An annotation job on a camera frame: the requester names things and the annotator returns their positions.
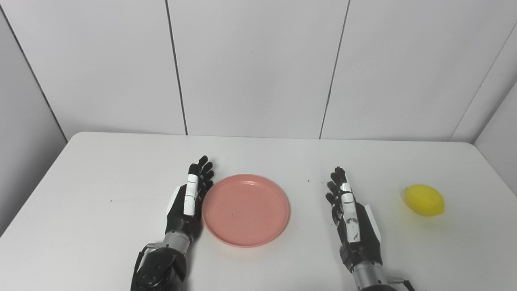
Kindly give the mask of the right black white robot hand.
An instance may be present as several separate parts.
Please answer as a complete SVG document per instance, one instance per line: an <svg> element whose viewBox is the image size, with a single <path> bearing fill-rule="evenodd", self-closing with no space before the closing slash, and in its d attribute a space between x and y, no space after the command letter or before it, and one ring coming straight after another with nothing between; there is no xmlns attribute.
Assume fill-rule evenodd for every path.
<svg viewBox="0 0 517 291"><path fill-rule="evenodd" d="M380 240L366 206L356 200L347 173L336 167L330 178L327 184L329 193L325 197L331 205L331 217L341 241L342 263L350 272L364 261L382 265Z"/></svg>

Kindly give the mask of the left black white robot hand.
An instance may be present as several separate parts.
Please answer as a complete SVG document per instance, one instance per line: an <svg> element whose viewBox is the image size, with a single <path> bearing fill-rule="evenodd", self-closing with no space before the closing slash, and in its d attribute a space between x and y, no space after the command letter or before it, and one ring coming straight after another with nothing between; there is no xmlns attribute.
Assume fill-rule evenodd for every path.
<svg viewBox="0 0 517 291"><path fill-rule="evenodd" d="M183 233L192 243L202 228L202 205L208 191L214 186L214 164L208 156L189 167L187 182L180 186L166 220L166 234Z"/></svg>

